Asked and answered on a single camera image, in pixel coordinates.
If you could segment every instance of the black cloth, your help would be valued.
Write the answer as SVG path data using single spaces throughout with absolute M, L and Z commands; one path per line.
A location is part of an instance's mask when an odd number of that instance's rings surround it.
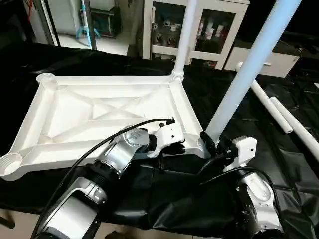
M 173 64 L 146 61 L 90 50 L 47 45 L 16 45 L 1 52 L 2 93 L 0 153 L 6 154 L 38 88 L 35 77 L 55 75 L 168 75 Z M 183 85 L 205 129 L 234 78 L 233 72 L 185 67 Z M 258 78 L 269 96 L 276 96 L 319 140 L 319 90 L 293 78 Z M 249 166 L 264 170 L 276 185 L 288 238 L 319 236 L 319 168 L 299 138 L 285 135 L 249 91 L 224 134 L 230 139 L 257 139 Z M 204 160 L 196 156 L 134 162 L 121 181 L 120 194 L 108 205 L 104 221 L 203 237 L 240 236 L 241 206 L 235 177 L 199 186 L 196 172 Z M 40 213 L 66 169 L 31 172 L 21 179 L 0 179 L 0 207 Z

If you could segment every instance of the glass cabinet door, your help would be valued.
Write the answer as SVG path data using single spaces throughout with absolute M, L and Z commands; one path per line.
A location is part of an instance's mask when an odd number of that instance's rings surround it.
M 163 2 L 153 2 L 153 7 L 152 44 L 177 48 L 186 7 Z
M 144 1 L 143 58 L 176 56 L 188 0 Z
M 234 18 L 234 13 L 204 9 L 197 31 L 195 51 L 220 54 Z
M 248 4 L 198 0 L 187 63 L 222 69 Z

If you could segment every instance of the white pipe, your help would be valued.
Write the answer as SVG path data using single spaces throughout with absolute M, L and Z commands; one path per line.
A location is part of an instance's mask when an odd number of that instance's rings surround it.
M 174 69 L 171 73 L 171 77 L 174 80 L 182 81 L 184 79 L 184 65 L 186 62 L 187 53 L 189 51 L 190 35 L 192 31 L 194 31 L 194 29 L 192 28 L 195 18 L 196 5 L 197 0 L 189 0 L 185 10 L 183 27 L 181 30 L 178 44 L 178 53 Z
M 316 160 L 319 162 L 319 143 L 311 136 L 311 134 L 302 126 L 301 123 L 284 107 L 276 97 L 270 97 L 270 100 L 279 112 L 285 117 L 287 122 L 293 128 L 296 135 L 307 146 L 309 151 L 313 154 Z
M 215 143 L 232 118 L 276 43 L 293 17 L 301 0 L 277 0 L 253 44 L 246 61 L 231 83 L 206 132 Z
M 235 67 L 235 70 L 238 72 L 240 67 L 242 66 L 242 62 L 239 62 L 237 66 Z M 279 110 L 275 107 L 275 105 L 271 102 L 267 94 L 264 92 L 264 90 L 260 87 L 258 82 L 256 80 L 253 81 L 250 88 L 253 90 L 255 95 L 258 97 L 260 102 L 265 106 L 265 108 L 268 110 L 268 112 L 271 114 L 271 116 L 275 119 L 275 121 L 278 123 L 278 125 L 281 127 L 281 129 L 286 133 L 291 133 L 293 129 L 288 124 L 288 122 L 285 120 L 285 118 L 282 116 L 282 114 L 279 112 Z

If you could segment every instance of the black cable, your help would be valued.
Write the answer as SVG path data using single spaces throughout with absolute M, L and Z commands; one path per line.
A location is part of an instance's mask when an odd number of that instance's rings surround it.
M 271 187 L 271 189 L 274 192 L 274 201 L 275 201 L 274 206 L 277 208 L 277 214 L 278 214 L 279 221 L 282 222 L 282 218 L 283 217 L 282 217 L 282 214 L 281 214 L 281 209 L 280 209 L 280 205 L 279 205 L 279 199 L 278 199 L 278 195 L 277 195 L 277 192 L 276 192 L 276 188 L 275 188 L 271 178 L 268 176 L 268 174 L 265 173 L 264 171 L 260 170 L 260 169 L 252 168 L 252 167 L 234 168 L 234 169 L 231 169 L 231 170 L 229 170 L 227 172 L 219 174 L 219 175 L 217 175 L 217 176 L 215 176 L 215 177 L 213 177 L 213 178 L 211 178 L 211 179 L 209 179 L 209 180 L 207 180 L 205 182 L 202 182 L 202 183 L 200 183 L 200 185 L 211 183 L 211 182 L 213 182 L 213 181 L 215 181 L 217 179 L 220 179 L 221 177 L 224 177 L 224 176 L 226 176 L 226 175 L 228 175 L 230 173 L 237 172 L 237 171 L 247 171 L 247 172 L 251 172 L 251 173 L 260 173 L 266 178 L 269 186 Z
M 62 185 L 65 183 L 66 179 L 73 173 L 74 169 L 79 166 L 79 164 L 87 157 L 89 156 L 92 152 L 94 152 L 96 149 L 98 149 L 99 147 L 101 147 L 103 144 L 107 143 L 108 141 L 114 139 L 117 136 L 120 136 L 123 133 L 126 133 L 130 130 L 133 130 L 137 127 L 143 126 L 145 124 L 148 123 L 152 123 L 152 122 L 157 122 L 157 121 L 166 121 L 166 122 L 172 122 L 172 119 L 151 119 L 142 123 L 138 123 L 134 126 L 131 126 L 129 128 L 126 128 L 124 130 L 121 130 L 119 132 L 117 132 L 116 134 L 108 137 L 107 139 L 103 140 L 102 142 L 98 143 L 97 145 L 95 145 L 93 148 L 91 148 L 89 151 L 87 151 L 82 157 L 80 157 L 70 168 L 70 170 L 66 173 L 66 175 L 63 177 L 62 181 L 60 182 L 59 186 L 57 186 L 57 188 L 54 190 L 52 196 L 50 197 L 49 201 L 47 202 L 47 204 L 45 205 L 44 209 L 42 210 L 42 213 L 38 219 L 38 221 L 36 222 L 36 225 L 33 229 L 32 235 L 31 235 L 31 239 L 34 239 L 36 236 L 36 233 L 38 231 L 38 228 L 40 226 L 40 222 L 43 220 L 45 213 L 48 211 L 49 207 L 51 206 L 51 203 L 53 201 L 53 199 L 56 197 L 58 190 L 62 187 Z

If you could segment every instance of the white frame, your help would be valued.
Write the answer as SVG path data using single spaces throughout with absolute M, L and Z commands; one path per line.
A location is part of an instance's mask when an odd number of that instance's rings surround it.
M 152 27 L 152 7 L 153 2 L 162 2 L 168 4 L 187 6 L 188 0 L 145 0 L 144 2 L 144 33 L 143 33 L 143 59 L 150 59 L 151 54 L 151 27 Z M 220 54 L 210 52 L 195 51 L 197 30 L 191 33 L 189 51 L 186 59 L 186 64 L 190 64 L 192 58 L 217 61 L 216 69 L 221 70 L 226 62 L 231 46 L 235 40 L 238 29 L 245 16 L 248 7 L 248 2 L 242 3 L 220 1 L 220 0 L 198 0 L 196 13 L 194 17 L 193 29 L 198 29 L 201 16 L 204 9 L 231 12 L 235 13 L 233 23 L 230 27 L 227 39 L 224 43 L 223 49 Z M 152 45 L 152 53 L 177 55 L 177 48 Z

